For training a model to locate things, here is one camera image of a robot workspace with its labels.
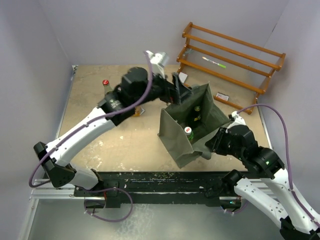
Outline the blue white beverage carton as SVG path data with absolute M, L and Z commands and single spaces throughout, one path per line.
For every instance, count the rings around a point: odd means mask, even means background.
M 145 110 L 139 105 L 136 106 L 134 109 L 134 114 L 132 115 L 132 117 L 139 117 L 141 116 L 143 113 L 145 112 Z

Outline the glass cola bottle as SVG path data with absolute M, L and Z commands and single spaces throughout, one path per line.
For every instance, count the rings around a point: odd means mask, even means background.
M 111 87 L 109 80 L 104 79 L 102 81 L 102 85 L 103 85 L 103 88 L 104 88 L 104 95 L 107 95 L 107 94 L 113 92 L 113 88 Z

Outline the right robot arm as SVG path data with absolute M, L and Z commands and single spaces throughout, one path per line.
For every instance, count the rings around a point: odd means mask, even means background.
M 289 172 L 279 156 L 272 149 L 259 146 L 254 133 L 246 125 L 221 127 L 205 145 L 212 153 L 240 160 L 275 198 L 255 187 L 237 170 L 232 170 L 222 179 L 222 190 L 226 195 L 237 194 L 245 198 L 272 220 L 285 240 L 320 238 L 320 215 L 290 184 Z

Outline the green canvas bag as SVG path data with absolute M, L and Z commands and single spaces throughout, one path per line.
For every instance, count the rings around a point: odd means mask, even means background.
M 189 140 L 184 129 L 196 106 L 200 106 L 200 123 L 191 129 L 193 139 Z M 171 104 L 161 110 L 158 137 L 181 169 L 199 157 L 211 159 L 212 153 L 205 143 L 229 123 L 229 118 L 214 103 L 210 85 L 194 85 L 192 95 L 182 104 Z

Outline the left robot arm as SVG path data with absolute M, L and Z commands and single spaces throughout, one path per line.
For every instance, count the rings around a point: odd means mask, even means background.
M 181 82 L 176 72 L 169 82 L 163 73 L 148 73 L 142 67 L 132 67 L 81 122 L 52 142 L 36 143 L 33 149 L 55 188 L 72 184 L 91 196 L 98 196 L 104 185 L 98 172 L 72 166 L 71 160 L 97 137 L 132 117 L 136 106 L 156 99 L 180 105 L 191 95 L 191 89 Z

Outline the green bottle white cap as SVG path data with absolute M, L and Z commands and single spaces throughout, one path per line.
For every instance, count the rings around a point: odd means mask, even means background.
M 192 141 L 194 140 L 194 131 L 193 131 L 193 129 L 192 129 L 191 127 L 186 126 L 186 127 L 184 128 L 184 133 L 185 133 L 187 139 L 188 139 L 190 142 L 192 142 Z

